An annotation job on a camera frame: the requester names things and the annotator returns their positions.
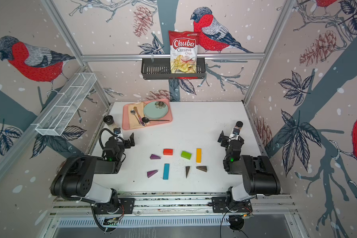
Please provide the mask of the purple triangle block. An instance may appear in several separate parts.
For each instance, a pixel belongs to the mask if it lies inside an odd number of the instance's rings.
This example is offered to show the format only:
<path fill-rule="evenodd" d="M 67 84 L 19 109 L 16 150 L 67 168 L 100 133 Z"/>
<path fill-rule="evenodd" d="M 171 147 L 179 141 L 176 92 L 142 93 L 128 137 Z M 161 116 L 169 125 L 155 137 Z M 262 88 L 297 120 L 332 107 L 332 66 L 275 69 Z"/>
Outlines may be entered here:
<path fill-rule="evenodd" d="M 159 160 L 159 159 L 161 159 L 161 157 L 158 155 L 155 155 L 155 154 L 151 154 L 150 159 L 151 160 Z"/>
<path fill-rule="evenodd" d="M 158 170 L 148 171 L 148 172 L 147 172 L 147 177 L 150 178 L 150 177 L 152 177 L 153 175 L 155 175 L 156 173 L 158 173 Z"/>

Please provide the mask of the red rectangular block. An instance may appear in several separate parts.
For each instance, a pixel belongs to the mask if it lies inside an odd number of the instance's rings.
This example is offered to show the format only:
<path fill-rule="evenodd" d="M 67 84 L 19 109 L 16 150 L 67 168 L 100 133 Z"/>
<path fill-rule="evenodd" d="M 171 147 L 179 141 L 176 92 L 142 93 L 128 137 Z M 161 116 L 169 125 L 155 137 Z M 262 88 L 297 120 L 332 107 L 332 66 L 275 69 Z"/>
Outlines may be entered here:
<path fill-rule="evenodd" d="M 163 155 L 165 155 L 165 156 L 173 156 L 173 153 L 174 153 L 173 149 L 164 149 L 163 150 Z"/>

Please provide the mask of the green rectangular block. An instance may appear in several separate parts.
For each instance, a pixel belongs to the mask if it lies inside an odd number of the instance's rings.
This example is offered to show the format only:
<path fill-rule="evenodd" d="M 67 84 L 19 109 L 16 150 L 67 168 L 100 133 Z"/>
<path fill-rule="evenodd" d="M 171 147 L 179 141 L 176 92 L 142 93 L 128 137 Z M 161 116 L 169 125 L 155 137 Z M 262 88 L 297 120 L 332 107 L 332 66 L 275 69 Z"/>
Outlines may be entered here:
<path fill-rule="evenodd" d="M 191 153 L 189 153 L 189 152 L 186 152 L 186 151 L 182 151 L 180 156 L 181 156 L 182 158 L 185 158 L 185 159 L 190 160 L 190 159 L 191 159 L 192 154 L 191 154 Z"/>

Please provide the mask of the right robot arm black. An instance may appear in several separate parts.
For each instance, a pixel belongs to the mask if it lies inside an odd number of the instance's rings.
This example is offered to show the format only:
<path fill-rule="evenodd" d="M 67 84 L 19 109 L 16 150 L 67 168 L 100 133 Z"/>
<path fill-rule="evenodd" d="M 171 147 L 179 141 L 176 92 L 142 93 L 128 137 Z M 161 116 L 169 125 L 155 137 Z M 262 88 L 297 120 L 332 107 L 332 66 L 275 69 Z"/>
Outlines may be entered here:
<path fill-rule="evenodd" d="M 237 133 L 226 136 L 221 132 L 218 142 L 225 148 L 224 170 L 229 175 L 242 176 L 241 184 L 229 187 L 226 193 L 227 203 L 242 202 L 259 194 L 280 194 L 280 181 L 267 156 L 243 155 L 244 140 Z"/>

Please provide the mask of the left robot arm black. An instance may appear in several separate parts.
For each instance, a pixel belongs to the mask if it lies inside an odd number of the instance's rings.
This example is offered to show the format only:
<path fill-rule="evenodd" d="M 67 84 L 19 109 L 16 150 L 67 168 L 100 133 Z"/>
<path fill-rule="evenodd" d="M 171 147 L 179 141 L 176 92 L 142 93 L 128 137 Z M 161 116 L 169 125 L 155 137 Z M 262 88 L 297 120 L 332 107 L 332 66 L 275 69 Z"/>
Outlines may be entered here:
<path fill-rule="evenodd" d="M 51 194 L 64 200 L 103 204 L 117 210 L 121 206 L 117 191 L 95 183 L 94 175 L 111 175 L 120 171 L 127 157 L 125 150 L 135 146 L 134 134 L 124 139 L 120 132 L 120 128 L 113 131 L 103 128 L 99 132 L 100 157 L 69 157 L 51 184 Z"/>

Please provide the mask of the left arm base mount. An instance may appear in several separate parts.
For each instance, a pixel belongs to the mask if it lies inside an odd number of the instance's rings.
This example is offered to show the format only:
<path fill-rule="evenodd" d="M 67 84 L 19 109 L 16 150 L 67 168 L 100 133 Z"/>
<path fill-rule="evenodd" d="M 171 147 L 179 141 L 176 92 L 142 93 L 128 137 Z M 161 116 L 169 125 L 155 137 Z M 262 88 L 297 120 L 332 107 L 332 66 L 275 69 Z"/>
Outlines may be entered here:
<path fill-rule="evenodd" d="M 134 198 L 112 199 L 109 203 L 97 203 L 94 205 L 94 212 L 96 215 L 128 215 L 133 213 L 134 204 Z"/>

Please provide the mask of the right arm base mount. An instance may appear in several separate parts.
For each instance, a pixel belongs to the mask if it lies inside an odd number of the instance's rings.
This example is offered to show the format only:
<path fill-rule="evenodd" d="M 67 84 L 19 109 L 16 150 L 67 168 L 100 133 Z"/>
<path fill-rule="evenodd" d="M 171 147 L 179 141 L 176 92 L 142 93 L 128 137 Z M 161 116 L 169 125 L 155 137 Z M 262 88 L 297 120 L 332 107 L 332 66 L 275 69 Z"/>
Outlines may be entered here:
<path fill-rule="evenodd" d="M 226 197 L 212 197 L 207 205 L 212 207 L 213 213 L 252 213 L 250 200 L 234 201 Z"/>

